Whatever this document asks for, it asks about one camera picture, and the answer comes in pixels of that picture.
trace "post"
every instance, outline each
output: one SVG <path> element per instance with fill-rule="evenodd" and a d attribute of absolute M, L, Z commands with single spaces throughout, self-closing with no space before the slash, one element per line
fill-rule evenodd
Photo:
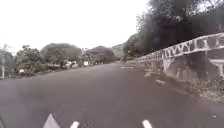
<path fill-rule="evenodd" d="M 5 78 L 5 56 L 2 56 L 2 78 Z"/>

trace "concrete wall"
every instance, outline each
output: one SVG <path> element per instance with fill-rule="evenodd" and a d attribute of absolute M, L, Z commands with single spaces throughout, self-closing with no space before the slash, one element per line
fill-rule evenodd
<path fill-rule="evenodd" d="M 224 33 L 186 41 L 130 62 L 162 62 L 164 73 L 180 80 L 223 79 Z"/>

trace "white road marking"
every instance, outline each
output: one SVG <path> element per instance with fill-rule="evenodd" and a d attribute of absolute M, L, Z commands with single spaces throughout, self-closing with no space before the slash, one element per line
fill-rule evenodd
<path fill-rule="evenodd" d="M 44 124 L 43 128 L 60 128 L 58 123 L 55 121 L 54 117 L 52 114 L 50 114 L 47 118 L 47 121 Z"/>
<path fill-rule="evenodd" d="M 142 122 L 142 125 L 144 126 L 144 128 L 152 128 L 152 125 L 150 124 L 148 120 L 144 120 Z"/>
<path fill-rule="evenodd" d="M 72 125 L 70 126 L 70 128 L 78 128 L 78 126 L 79 126 L 79 122 L 74 121 L 74 122 L 72 123 Z"/>
<path fill-rule="evenodd" d="M 134 68 L 134 67 L 121 67 L 121 68 Z"/>

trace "tree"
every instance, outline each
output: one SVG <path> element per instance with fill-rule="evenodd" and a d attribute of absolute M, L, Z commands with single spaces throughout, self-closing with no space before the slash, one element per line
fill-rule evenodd
<path fill-rule="evenodd" d="M 38 49 L 30 48 L 29 45 L 24 45 L 22 48 L 16 54 L 17 69 L 23 68 L 29 70 L 29 73 L 33 73 L 41 63 L 40 52 Z"/>
<path fill-rule="evenodd" d="M 129 39 L 124 44 L 123 51 L 124 54 L 128 57 L 139 57 L 143 55 L 143 48 L 141 46 L 138 33 L 129 37 Z"/>
<path fill-rule="evenodd" d="M 150 0 L 148 12 L 137 17 L 137 44 L 143 48 L 140 53 L 223 32 L 223 2 L 213 3 L 211 0 Z"/>
<path fill-rule="evenodd" d="M 81 49 L 67 43 L 51 43 L 41 50 L 41 56 L 46 62 L 59 64 L 64 60 L 77 61 L 81 54 Z"/>
<path fill-rule="evenodd" d="M 12 69 L 15 68 L 15 57 L 12 53 L 5 49 L 0 49 L 0 66 L 4 65 L 5 72 L 11 73 Z"/>
<path fill-rule="evenodd" d="M 90 61 L 92 61 L 93 63 L 109 63 L 115 59 L 113 51 L 104 46 L 98 46 L 87 50 L 86 54 L 89 56 Z"/>

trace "green vegetation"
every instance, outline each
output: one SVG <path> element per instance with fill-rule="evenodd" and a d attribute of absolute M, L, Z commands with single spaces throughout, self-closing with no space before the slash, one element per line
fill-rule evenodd
<path fill-rule="evenodd" d="M 85 61 L 89 64 L 110 63 L 116 59 L 111 49 L 104 46 L 98 46 L 87 51 L 82 51 L 80 48 L 68 43 L 51 43 L 43 47 L 40 51 L 31 48 L 29 45 L 24 45 L 16 56 L 13 56 L 7 50 L 0 49 L 0 60 L 5 59 L 5 71 L 14 75 L 21 75 L 20 70 L 23 70 L 23 75 L 32 76 L 38 72 L 49 70 L 61 70 L 71 68 L 71 64 L 83 66 Z"/>
<path fill-rule="evenodd" d="M 125 42 L 124 58 L 223 32 L 223 10 L 221 0 L 150 0 L 147 12 L 137 17 L 138 32 Z"/>

